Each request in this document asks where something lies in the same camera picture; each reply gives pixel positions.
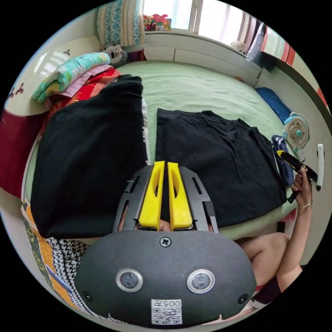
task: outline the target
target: toy on windowsill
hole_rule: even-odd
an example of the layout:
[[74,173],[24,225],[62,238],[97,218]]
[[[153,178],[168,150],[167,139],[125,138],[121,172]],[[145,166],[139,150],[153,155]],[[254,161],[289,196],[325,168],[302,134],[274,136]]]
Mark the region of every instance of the toy on windowsill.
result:
[[151,23],[153,21],[153,16],[143,15],[144,30],[151,31]]
[[152,16],[143,15],[145,31],[170,31],[172,20],[166,19],[167,15],[154,14]]
[[110,65],[113,66],[113,68],[119,68],[127,63],[127,52],[124,51],[120,45],[107,44],[102,52],[110,56]]

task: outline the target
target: label sticker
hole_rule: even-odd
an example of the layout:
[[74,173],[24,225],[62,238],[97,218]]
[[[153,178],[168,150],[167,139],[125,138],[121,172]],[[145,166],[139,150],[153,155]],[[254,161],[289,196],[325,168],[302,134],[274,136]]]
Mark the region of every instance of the label sticker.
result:
[[152,299],[151,322],[156,325],[182,324],[182,301]]

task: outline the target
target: screw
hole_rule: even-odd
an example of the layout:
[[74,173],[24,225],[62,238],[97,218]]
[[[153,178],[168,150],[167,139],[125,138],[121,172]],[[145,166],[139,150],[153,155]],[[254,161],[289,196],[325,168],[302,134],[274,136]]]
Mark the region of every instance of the screw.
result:
[[92,302],[92,296],[88,292],[83,292],[83,296],[88,302]]
[[167,238],[167,237],[161,238],[159,242],[160,242],[160,245],[164,248],[169,247],[170,244],[172,243],[170,238]]
[[247,301],[247,299],[249,298],[249,296],[247,294],[243,294],[239,299],[238,299],[238,303],[239,304],[243,304],[244,302]]

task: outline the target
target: white fan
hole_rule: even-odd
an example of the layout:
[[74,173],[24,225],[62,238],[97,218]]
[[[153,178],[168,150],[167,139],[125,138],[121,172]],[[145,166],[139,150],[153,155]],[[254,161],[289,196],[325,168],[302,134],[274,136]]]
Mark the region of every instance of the white fan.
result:
[[291,146],[297,158],[304,162],[302,149],[310,140],[309,125],[302,114],[292,112],[290,117],[285,120],[283,138]]
[[242,54],[246,54],[244,49],[246,48],[245,43],[237,40],[237,41],[233,41],[231,42],[231,47],[236,49],[238,52],[242,53]]

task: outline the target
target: green bedsheet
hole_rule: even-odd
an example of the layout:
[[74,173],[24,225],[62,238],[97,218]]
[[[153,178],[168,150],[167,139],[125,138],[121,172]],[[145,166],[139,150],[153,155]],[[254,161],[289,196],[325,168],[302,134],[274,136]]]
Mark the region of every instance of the green bedsheet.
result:
[[[197,66],[161,61],[135,62],[119,70],[122,74],[142,78],[143,97],[148,112],[149,149],[152,161],[155,160],[158,108],[187,112],[211,110],[226,119],[241,118],[247,124],[256,126],[269,139],[272,135],[280,135],[284,128],[277,115],[253,88],[221,73]],[[38,146],[32,155],[26,178],[25,193],[28,200],[37,148]],[[250,236],[280,221],[295,207],[296,203],[286,202],[265,216],[240,225],[222,228],[220,233],[233,240]]]

